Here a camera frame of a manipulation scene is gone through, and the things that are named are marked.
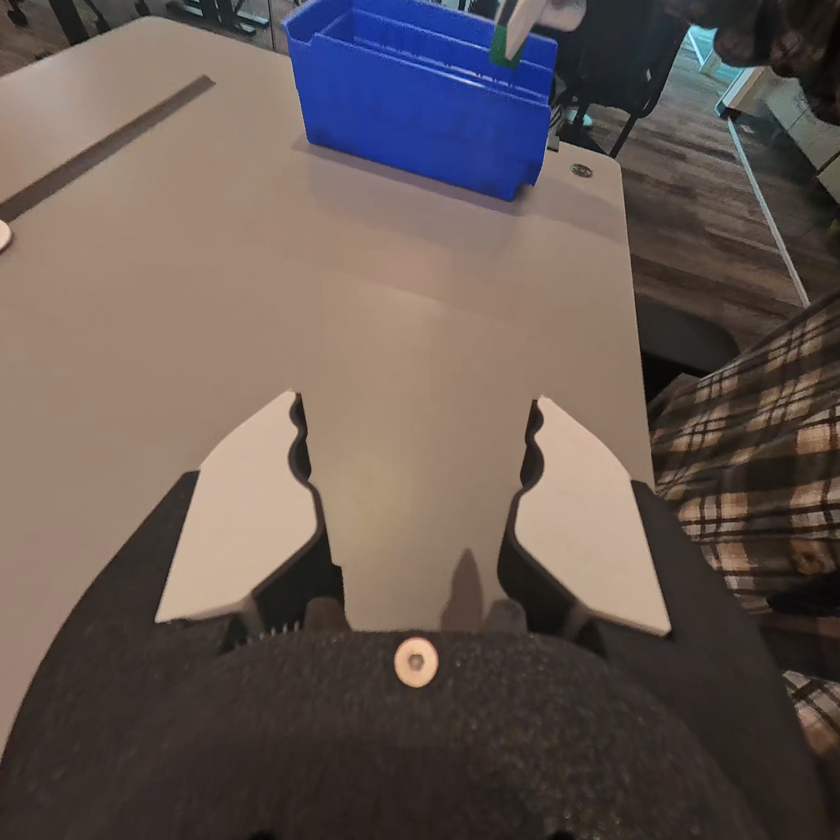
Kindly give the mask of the black chair with thin legs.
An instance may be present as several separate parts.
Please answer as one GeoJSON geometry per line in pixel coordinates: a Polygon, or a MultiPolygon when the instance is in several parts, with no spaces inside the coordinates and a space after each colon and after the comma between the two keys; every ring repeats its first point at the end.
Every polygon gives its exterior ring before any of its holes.
{"type": "Polygon", "coordinates": [[[571,32],[553,32],[557,42],[549,136],[559,142],[605,151],[584,138],[593,106],[626,114],[608,155],[616,158],[635,124],[655,109],[688,29],[662,1],[587,2],[571,32]]]}

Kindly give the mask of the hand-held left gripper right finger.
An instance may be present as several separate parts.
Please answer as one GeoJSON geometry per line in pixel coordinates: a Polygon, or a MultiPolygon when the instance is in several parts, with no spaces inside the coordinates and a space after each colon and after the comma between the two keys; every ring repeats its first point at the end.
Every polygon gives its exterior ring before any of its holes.
{"type": "Polygon", "coordinates": [[[668,636],[665,597],[623,464],[546,395],[532,401],[524,439],[499,583],[528,630],[573,637],[601,620],[668,636]]]}

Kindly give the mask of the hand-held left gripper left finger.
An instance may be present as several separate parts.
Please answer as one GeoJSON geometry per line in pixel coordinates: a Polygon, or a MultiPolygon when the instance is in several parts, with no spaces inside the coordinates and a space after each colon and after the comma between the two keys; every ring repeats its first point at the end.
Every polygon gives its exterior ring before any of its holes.
{"type": "Polygon", "coordinates": [[[323,532],[309,481],[301,395],[284,391],[228,433],[198,470],[154,620],[238,614],[271,624],[259,598],[323,532]]]}

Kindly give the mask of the black office chair seat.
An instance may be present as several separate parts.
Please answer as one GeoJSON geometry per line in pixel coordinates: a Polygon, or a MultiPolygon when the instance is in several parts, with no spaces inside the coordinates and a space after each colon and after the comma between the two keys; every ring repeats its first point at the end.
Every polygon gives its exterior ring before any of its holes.
{"type": "Polygon", "coordinates": [[[636,297],[635,309],[646,403],[680,375],[704,377],[740,354],[735,339],[714,322],[650,297],[636,297]]]}

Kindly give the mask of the blue plastic bin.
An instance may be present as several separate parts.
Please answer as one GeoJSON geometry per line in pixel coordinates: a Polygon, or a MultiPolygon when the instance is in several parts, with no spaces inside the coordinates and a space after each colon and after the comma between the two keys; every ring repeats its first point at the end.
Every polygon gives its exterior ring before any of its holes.
{"type": "Polygon", "coordinates": [[[281,25],[311,144],[504,201],[536,185],[554,39],[530,35],[511,69],[492,21],[436,3],[305,2],[281,25]]]}

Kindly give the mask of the green wooden cube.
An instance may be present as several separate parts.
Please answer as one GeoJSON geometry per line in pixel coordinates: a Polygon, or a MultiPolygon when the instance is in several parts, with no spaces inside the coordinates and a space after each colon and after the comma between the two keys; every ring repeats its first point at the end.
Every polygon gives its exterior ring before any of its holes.
{"type": "Polygon", "coordinates": [[[508,49],[508,28],[505,25],[497,24],[493,29],[490,42],[489,61],[498,67],[515,70],[519,67],[524,43],[522,43],[510,56],[508,49]]]}

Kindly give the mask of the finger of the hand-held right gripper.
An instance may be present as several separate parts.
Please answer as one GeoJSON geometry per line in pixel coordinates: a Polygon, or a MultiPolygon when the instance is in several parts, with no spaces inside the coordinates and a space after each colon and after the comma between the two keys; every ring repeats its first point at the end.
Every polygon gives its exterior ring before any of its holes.
{"type": "Polygon", "coordinates": [[[502,55],[515,58],[536,25],[545,7],[545,1],[500,2],[500,31],[502,55]]]}

